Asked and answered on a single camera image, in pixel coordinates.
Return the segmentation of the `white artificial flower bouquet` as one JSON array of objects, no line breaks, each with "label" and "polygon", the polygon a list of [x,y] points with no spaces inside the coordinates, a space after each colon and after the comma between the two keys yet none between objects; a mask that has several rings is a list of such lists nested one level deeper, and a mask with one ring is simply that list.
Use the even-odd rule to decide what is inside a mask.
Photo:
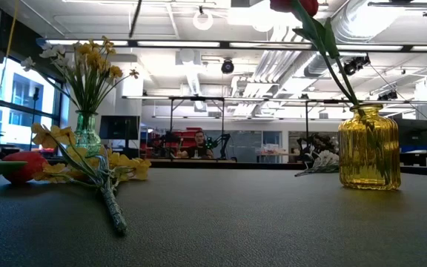
[{"label": "white artificial flower bouquet", "polygon": [[295,174],[296,177],[315,173],[338,173],[339,172],[339,156],[328,150],[320,153],[312,152],[305,154],[306,159],[312,161],[312,166],[306,166],[304,171]]},{"label": "white artificial flower bouquet", "polygon": [[49,83],[54,89],[66,96],[78,109],[82,108],[82,104],[79,102],[79,93],[77,90],[80,89],[76,81],[75,65],[70,63],[70,59],[66,57],[65,48],[58,45],[51,45],[49,42],[45,42],[42,45],[42,52],[39,56],[43,59],[48,59],[50,63],[57,69],[62,75],[62,78],[66,83],[69,84],[70,89],[64,89],[62,85],[57,85],[52,82],[48,75],[43,74],[41,71],[36,69],[36,63],[32,57],[27,57],[20,63],[21,67],[25,72],[34,70],[37,72],[47,83]]}]

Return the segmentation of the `yellow artificial flower bouquet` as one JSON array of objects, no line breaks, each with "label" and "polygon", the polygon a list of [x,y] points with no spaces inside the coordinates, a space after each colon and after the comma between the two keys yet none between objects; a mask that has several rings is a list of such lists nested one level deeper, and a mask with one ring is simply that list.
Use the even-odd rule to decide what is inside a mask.
[{"label": "yellow artificial flower bouquet", "polygon": [[101,44],[89,40],[73,45],[74,64],[66,69],[66,79],[72,87],[75,103],[80,111],[95,113],[118,84],[128,78],[139,78],[136,68],[124,75],[119,66],[110,63],[108,57],[116,54],[114,43],[105,36],[102,40]]},{"label": "yellow artificial flower bouquet", "polygon": [[94,151],[77,147],[75,133],[70,127],[47,128],[39,123],[31,126],[33,143],[43,148],[60,150],[64,163],[45,163],[33,178],[51,183],[73,183],[95,188],[101,195],[110,215],[115,232],[124,235],[128,225],[115,192],[121,182],[146,180],[151,162],[147,159],[130,158],[119,152],[96,146]]}]

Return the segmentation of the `green glass vase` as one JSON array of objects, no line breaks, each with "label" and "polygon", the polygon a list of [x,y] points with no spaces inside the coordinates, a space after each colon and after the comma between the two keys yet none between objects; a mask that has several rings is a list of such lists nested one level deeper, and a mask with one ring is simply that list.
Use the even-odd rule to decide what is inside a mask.
[{"label": "green glass vase", "polygon": [[85,148],[88,156],[99,153],[101,139],[96,132],[97,113],[76,111],[77,125],[75,130],[76,147]]}]

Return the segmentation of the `yellow ribbed glass vase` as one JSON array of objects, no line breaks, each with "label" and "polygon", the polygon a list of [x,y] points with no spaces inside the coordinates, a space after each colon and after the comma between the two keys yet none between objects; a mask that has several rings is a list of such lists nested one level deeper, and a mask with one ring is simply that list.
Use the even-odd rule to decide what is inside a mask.
[{"label": "yellow ribbed glass vase", "polygon": [[339,178],[348,188],[396,190],[401,185],[397,123],[379,115],[380,104],[350,108],[338,128]]}]

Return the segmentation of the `person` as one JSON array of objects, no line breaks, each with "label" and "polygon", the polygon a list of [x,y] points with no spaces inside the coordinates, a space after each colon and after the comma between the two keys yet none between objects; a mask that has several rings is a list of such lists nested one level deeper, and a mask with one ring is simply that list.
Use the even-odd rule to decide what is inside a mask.
[{"label": "person", "polygon": [[206,146],[205,135],[203,131],[197,131],[194,136],[195,145],[180,151],[179,158],[189,159],[213,159],[213,151]]}]

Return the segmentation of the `red storage rack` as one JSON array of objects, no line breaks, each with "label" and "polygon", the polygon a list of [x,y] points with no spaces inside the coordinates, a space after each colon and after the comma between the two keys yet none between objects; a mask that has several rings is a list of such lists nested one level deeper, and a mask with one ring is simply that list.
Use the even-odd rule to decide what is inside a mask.
[{"label": "red storage rack", "polygon": [[143,128],[140,135],[139,150],[142,157],[175,158],[179,151],[183,151],[196,144],[195,133],[197,128],[184,130]]}]

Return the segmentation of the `long ceiling light bar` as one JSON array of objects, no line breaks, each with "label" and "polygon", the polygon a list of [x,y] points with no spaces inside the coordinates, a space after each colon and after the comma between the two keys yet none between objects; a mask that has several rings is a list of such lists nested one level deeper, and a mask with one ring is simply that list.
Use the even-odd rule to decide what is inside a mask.
[{"label": "long ceiling light bar", "polygon": [[[114,40],[115,47],[132,48],[196,48],[224,50],[316,50],[310,42],[230,42],[185,40]],[[425,44],[339,44],[340,52],[427,53]]]}]

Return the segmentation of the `black table mat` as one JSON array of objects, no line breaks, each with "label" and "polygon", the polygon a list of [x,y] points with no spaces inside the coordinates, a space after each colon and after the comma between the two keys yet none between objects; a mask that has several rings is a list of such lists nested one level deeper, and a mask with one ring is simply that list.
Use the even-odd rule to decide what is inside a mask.
[{"label": "black table mat", "polygon": [[123,237],[90,188],[0,177],[0,267],[427,266],[427,175],[362,191],[336,174],[154,168],[117,201]]}]

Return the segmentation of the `black flat monitor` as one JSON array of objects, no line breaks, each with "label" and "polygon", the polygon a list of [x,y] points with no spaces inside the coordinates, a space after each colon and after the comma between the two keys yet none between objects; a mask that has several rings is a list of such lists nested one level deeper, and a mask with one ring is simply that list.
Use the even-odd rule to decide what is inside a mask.
[{"label": "black flat monitor", "polygon": [[99,130],[101,139],[122,139],[125,147],[139,138],[139,116],[102,116]]}]

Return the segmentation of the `black pole stand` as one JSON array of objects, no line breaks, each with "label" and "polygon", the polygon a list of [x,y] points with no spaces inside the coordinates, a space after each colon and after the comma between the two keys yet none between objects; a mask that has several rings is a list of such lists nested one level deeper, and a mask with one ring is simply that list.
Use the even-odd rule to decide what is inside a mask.
[{"label": "black pole stand", "polygon": [[[36,103],[39,100],[39,91],[40,91],[40,87],[35,87],[35,91],[33,94],[33,111],[32,111],[33,117],[32,117],[31,124],[33,124],[35,122],[35,118],[36,118]],[[32,138],[33,138],[33,135],[30,135],[29,151],[32,151],[32,146],[33,146]]]}]

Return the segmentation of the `dark wide monitor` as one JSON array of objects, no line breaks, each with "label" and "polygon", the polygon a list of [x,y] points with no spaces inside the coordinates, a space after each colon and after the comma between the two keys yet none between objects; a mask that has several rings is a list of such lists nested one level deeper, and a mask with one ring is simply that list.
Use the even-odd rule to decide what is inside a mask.
[{"label": "dark wide monitor", "polygon": [[395,119],[398,126],[400,146],[426,145],[427,121],[417,119]]}]

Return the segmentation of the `black frame stand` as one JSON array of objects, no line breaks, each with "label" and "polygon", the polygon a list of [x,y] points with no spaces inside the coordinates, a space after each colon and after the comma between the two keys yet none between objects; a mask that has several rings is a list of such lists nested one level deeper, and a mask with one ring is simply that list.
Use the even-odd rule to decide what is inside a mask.
[{"label": "black frame stand", "polygon": [[214,97],[214,96],[170,96],[169,100],[171,101],[171,112],[170,112],[170,132],[173,131],[173,112],[176,107],[173,106],[174,101],[180,99],[181,102],[184,102],[186,99],[192,102],[207,102],[212,101],[217,108],[222,113],[222,134],[225,133],[225,98],[224,97]]}]

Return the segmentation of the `silver ventilation duct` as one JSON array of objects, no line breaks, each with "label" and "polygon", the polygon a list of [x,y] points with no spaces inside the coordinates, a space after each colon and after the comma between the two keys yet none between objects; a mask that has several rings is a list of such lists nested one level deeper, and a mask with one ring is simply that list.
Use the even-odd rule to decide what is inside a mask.
[{"label": "silver ventilation duct", "polygon": [[[382,30],[373,23],[371,0],[348,0],[345,6],[331,20],[332,30],[337,44],[369,43]],[[319,77],[327,71],[324,59],[320,55],[312,58],[304,69],[305,76]]]}]

